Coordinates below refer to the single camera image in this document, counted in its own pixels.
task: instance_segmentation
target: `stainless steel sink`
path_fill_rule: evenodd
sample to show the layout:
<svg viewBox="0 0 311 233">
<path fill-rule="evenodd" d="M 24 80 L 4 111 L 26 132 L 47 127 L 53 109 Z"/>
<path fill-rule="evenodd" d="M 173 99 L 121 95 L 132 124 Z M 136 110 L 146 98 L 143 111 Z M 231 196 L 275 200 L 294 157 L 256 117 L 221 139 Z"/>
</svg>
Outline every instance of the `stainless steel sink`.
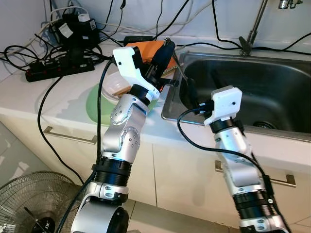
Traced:
<svg viewBox="0 0 311 233">
<path fill-rule="evenodd" d="M 210 99 L 216 89 L 211 71 L 243 92 L 237 115 L 246 131 L 311 141 L 311 62 L 187 52 L 181 55 L 185 75 L 195 80 L 198 99 Z M 179 71 L 162 117 L 176 120 L 192 108 L 186 82 Z M 189 114 L 183 122 L 203 124 L 202 116 Z"/>
</svg>

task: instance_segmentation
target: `orange sponge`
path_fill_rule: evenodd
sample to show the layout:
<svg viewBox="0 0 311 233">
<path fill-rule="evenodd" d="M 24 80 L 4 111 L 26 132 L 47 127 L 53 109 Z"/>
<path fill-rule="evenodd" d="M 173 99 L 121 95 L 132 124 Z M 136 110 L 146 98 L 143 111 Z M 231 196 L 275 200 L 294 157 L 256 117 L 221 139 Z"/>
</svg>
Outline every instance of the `orange sponge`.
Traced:
<svg viewBox="0 0 311 233">
<path fill-rule="evenodd" d="M 137 46 L 139 48 L 143 63 L 151 62 L 156 51 L 163 45 L 163 40 L 156 41 L 142 41 L 136 43 L 129 43 L 126 46 Z M 170 63 L 167 66 L 167 69 L 174 67 L 176 65 L 173 58 L 171 58 Z"/>
</svg>

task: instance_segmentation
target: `fan grille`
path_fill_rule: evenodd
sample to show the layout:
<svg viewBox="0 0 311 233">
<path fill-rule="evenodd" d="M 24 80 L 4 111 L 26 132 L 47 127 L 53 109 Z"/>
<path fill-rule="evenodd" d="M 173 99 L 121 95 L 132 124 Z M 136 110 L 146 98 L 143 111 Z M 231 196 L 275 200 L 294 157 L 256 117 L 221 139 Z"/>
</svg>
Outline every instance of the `fan grille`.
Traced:
<svg viewBox="0 0 311 233">
<path fill-rule="evenodd" d="M 56 172 L 35 172 L 0 188 L 0 233 L 32 233 L 34 219 L 50 217 L 58 226 L 70 201 L 79 190 L 68 177 Z M 69 233 L 79 203 L 76 202 L 63 227 Z"/>
</svg>

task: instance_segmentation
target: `white countertop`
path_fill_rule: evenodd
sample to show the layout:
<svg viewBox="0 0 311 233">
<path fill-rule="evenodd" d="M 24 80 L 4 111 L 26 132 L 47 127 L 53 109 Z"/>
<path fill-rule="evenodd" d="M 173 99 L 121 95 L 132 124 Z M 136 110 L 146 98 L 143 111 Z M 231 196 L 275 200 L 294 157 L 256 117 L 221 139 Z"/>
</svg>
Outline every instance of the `white countertop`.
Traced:
<svg viewBox="0 0 311 233">
<path fill-rule="evenodd" d="M 101 45 L 104 54 L 110 56 L 115 48 L 110 43 Z M 238 51 L 222 51 L 210 47 L 191 48 L 194 51 L 238 54 Z M 255 51 L 253 56 L 311 60 L 299 54 L 280 54 L 269 51 Z M 86 113 L 89 92 L 99 82 L 106 62 L 96 65 L 94 71 L 65 76 L 46 99 L 42 120 L 51 124 L 96 132 L 96 124 Z M 108 73 L 116 71 L 109 68 Z M 23 72 L 17 71 L 0 83 L 0 114 L 36 120 L 43 95 L 56 79 L 29 83 Z M 161 93 L 165 101 L 168 87 Z M 185 147 L 196 150 L 179 133 L 176 122 L 161 118 L 162 107 L 155 107 L 148 115 L 141 132 L 142 143 L 152 142 L 165 146 Z M 209 127 L 182 123 L 185 133 L 194 142 L 214 147 L 213 134 Z M 254 154 L 263 165 L 292 171 L 311 172 L 311 143 L 255 133 L 246 133 L 253 146 Z"/>
</svg>

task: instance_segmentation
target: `cabinet handle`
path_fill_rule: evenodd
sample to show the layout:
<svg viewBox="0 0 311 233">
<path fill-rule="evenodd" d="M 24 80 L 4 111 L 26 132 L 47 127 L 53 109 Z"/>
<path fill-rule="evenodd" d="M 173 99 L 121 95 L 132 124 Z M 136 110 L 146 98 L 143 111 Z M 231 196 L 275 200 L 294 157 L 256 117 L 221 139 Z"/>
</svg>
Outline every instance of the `cabinet handle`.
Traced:
<svg viewBox="0 0 311 233">
<path fill-rule="evenodd" d="M 61 137 L 61 138 L 70 139 L 70 140 L 77 141 L 77 142 L 85 142 L 85 143 L 89 143 L 89 144 L 93 144 L 93 145 L 95 145 L 97 142 L 97 136 L 93 136 L 93 138 L 91 140 L 87 140 L 84 138 L 73 137 L 73 136 L 63 135 L 63 134 L 59 134 L 59 133 L 53 133 L 53 132 L 51 132 L 52 129 L 53 128 L 51 126 L 48 126 L 43 131 L 43 133 L 45 133 L 46 135 L 54 136 L 54 137 Z"/>
<path fill-rule="evenodd" d="M 215 160 L 215 171 L 217 172 L 223 172 L 222 169 L 222 163 L 219 160 Z M 295 177 L 293 175 L 286 175 L 286 181 L 280 181 L 280 180 L 276 180 L 276 179 L 270 179 L 272 183 L 276 183 L 276 184 L 280 184 L 280 185 L 284 185 L 284 186 L 288 186 L 288 187 L 292 187 L 292 188 L 296 188 L 296 181 L 295 181 Z"/>
</svg>

